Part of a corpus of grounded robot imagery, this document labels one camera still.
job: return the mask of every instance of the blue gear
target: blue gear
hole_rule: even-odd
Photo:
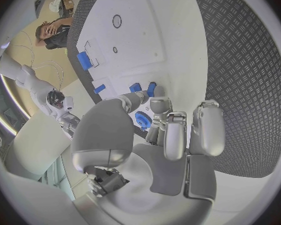
[[[137,111],[135,113],[135,119],[137,124],[141,126],[142,131],[149,129],[151,127],[152,119],[151,117],[149,117],[149,115],[147,115],[143,111]]]

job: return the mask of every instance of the white robot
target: white robot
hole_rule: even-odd
[[[187,147],[187,114],[173,111],[161,86],[150,98],[155,113],[146,142],[133,146],[129,113],[148,101],[146,91],[106,99],[80,120],[74,103],[35,71],[7,54],[0,74],[30,91],[35,104],[53,116],[72,140],[74,167],[88,175],[92,196],[75,201],[89,224],[202,224],[216,198],[216,176],[209,156],[225,148],[223,111],[214,100],[193,112]]]

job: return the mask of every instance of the man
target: man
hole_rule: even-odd
[[[47,49],[66,48],[73,18],[59,18],[51,23],[44,21],[35,31],[35,46]]]

